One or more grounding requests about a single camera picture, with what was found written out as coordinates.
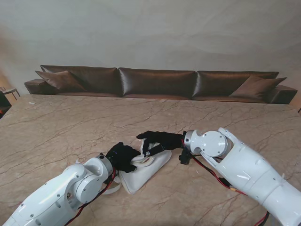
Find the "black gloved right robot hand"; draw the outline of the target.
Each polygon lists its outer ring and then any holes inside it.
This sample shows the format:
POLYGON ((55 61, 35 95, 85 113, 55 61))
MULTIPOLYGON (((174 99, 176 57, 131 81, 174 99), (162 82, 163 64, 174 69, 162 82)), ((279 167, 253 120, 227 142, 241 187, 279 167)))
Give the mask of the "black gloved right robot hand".
POLYGON ((184 135, 159 131, 146 131, 137 135, 136 138, 143 140, 143 155, 149 157, 165 150, 181 148, 184 135))

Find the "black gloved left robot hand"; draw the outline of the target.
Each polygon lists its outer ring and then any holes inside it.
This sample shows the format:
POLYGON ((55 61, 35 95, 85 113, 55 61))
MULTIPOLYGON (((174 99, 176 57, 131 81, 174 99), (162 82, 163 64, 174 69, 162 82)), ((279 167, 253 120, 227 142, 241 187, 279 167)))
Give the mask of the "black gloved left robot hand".
POLYGON ((131 146, 119 142, 108 151, 106 158, 109 159, 116 170, 130 173, 137 169, 137 167, 131 163, 132 159, 140 154, 139 151, 133 149, 131 146))

